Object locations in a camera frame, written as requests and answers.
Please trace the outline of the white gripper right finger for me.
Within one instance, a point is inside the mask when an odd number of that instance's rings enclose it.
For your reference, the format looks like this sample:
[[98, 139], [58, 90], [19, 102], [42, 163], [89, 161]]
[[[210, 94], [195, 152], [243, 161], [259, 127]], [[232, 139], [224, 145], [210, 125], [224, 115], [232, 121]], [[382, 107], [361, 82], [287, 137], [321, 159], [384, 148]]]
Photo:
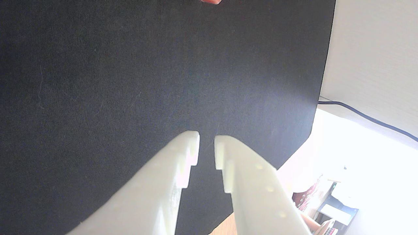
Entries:
[[215, 168], [231, 195], [239, 235], [309, 235], [310, 230], [277, 177], [276, 168], [242, 141], [214, 139]]

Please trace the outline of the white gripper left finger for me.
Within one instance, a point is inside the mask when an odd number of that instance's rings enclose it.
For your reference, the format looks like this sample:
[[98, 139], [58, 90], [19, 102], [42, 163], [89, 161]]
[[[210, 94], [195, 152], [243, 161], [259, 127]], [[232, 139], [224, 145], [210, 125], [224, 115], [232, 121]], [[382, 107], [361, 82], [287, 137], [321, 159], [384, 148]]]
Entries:
[[69, 235], [173, 235], [182, 190], [198, 163], [200, 134], [185, 131], [155, 154]]

